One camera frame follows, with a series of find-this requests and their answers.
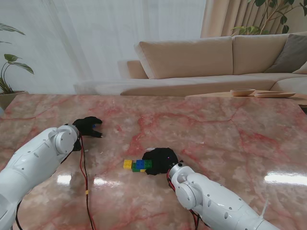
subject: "black glove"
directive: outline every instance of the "black glove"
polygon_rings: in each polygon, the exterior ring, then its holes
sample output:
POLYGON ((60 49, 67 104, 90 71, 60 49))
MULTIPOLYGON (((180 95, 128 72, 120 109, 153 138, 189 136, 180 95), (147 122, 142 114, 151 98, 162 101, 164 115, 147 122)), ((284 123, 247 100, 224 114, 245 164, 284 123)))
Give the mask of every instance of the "black glove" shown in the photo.
POLYGON ((169 169, 178 163, 176 154, 170 148, 155 148, 144 153, 142 160, 152 160, 153 167, 146 170, 146 173, 150 175, 167 173, 169 169))
POLYGON ((96 124, 102 124, 102 120, 94 116, 88 116, 84 119, 78 119, 73 122, 73 125, 77 127, 82 136, 102 138, 102 133, 93 130, 93 126, 96 124))

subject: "cable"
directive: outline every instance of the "cable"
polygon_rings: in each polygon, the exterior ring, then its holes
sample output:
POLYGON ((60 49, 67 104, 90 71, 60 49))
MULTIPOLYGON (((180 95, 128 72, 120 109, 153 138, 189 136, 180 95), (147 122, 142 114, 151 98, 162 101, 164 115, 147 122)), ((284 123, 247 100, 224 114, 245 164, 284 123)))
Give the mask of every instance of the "cable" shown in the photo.
POLYGON ((18 228, 19 228, 20 230, 23 230, 22 227, 20 226, 20 223, 19 223, 19 220, 18 220, 18 210, 19 210, 19 206, 20 206, 21 202, 22 202, 22 200, 21 200, 21 201, 19 202, 19 204, 17 205, 17 209, 16 209, 16 218, 15 218, 15 220, 16 220, 16 224, 17 224, 18 228))
POLYGON ((96 225, 95 225, 95 222, 94 222, 94 219, 90 213, 90 209, 88 207, 88 176, 87 176, 87 171, 86 171, 86 164, 85 164, 85 151, 84 151, 84 145, 83 145, 83 139, 82 139, 82 136, 81 136, 81 157, 80 157, 80 169, 81 169, 81 172, 85 178, 85 196, 86 196, 86 209, 87 209, 87 214, 88 214, 88 217, 90 219, 90 222, 91 222, 91 227, 92 227, 92 230, 96 230, 96 225), (84 156, 84 160, 83 160, 83 166, 84 166, 84 171, 85 173, 83 172, 82 170, 82 155, 84 156))
MULTIPOLYGON (((169 178, 169 171, 170 171, 170 170, 168 170, 167 173, 166 173, 166 179, 167 179, 167 181, 168 181, 168 186, 170 186, 171 189, 173 189, 173 191, 175 192, 175 187, 174 187, 174 185, 173 185, 171 179, 169 178)), ((195 230, 197 230, 198 224, 199 224, 199 220, 200 220, 201 217, 200 217, 199 214, 196 214, 192 209, 189 210, 189 211, 190 211, 190 213, 192 214, 193 219, 194 219, 195 230)))

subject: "wall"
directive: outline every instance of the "wall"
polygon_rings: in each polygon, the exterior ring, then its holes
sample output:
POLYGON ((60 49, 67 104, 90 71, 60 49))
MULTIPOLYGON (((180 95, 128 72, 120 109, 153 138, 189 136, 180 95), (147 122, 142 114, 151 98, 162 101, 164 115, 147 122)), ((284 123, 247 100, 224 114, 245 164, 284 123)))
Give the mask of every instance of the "wall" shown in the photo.
MULTIPOLYGON (((303 0, 296 0, 294 6, 303 3, 303 0)), ((307 16, 304 17, 304 10, 302 7, 295 8, 287 15, 287 25, 290 27, 289 33, 304 32, 307 31, 307 16)))

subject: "table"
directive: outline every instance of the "table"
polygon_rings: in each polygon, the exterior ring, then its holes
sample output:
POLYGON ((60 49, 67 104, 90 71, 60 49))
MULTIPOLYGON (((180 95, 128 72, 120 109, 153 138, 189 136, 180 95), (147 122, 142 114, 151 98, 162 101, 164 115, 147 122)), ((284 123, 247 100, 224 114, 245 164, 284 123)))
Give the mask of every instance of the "table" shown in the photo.
MULTIPOLYGON (((293 101, 21 94, 0 118, 0 169, 42 130, 90 115, 104 121, 103 139, 84 139, 98 229, 193 229, 165 174, 123 169, 124 159, 140 159, 154 147, 172 148, 259 214, 268 198, 265 218, 280 229, 306 228, 307 119, 293 101)), ((79 161, 80 152, 73 152, 24 198, 19 220, 25 230, 89 229, 79 161)))
MULTIPOLYGON (((272 92, 266 90, 256 90, 251 95, 246 96, 249 98, 255 98, 254 94, 258 92, 272 92)), ((213 92, 213 93, 206 93, 206 94, 198 94, 198 95, 191 95, 189 97, 233 97, 230 92, 213 92)), ((307 108, 307 95, 296 93, 294 96, 286 98, 294 100, 301 108, 307 108)))

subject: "lego brick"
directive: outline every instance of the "lego brick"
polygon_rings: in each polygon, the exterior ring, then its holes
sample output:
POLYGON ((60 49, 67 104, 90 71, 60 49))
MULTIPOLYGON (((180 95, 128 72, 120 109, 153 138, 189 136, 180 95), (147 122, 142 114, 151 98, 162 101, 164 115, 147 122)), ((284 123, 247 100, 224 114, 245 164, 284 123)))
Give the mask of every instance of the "lego brick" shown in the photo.
POLYGON ((140 170, 136 168, 136 163, 132 163, 132 171, 133 172, 140 172, 140 170))
POLYGON ((124 169, 131 170, 131 168, 132 168, 132 160, 125 160, 124 161, 124 169))
POLYGON ((145 169, 145 162, 143 160, 136 160, 136 169, 145 169))
POLYGON ((145 160, 144 169, 151 169, 153 167, 153 162, 151 160, 145 160))

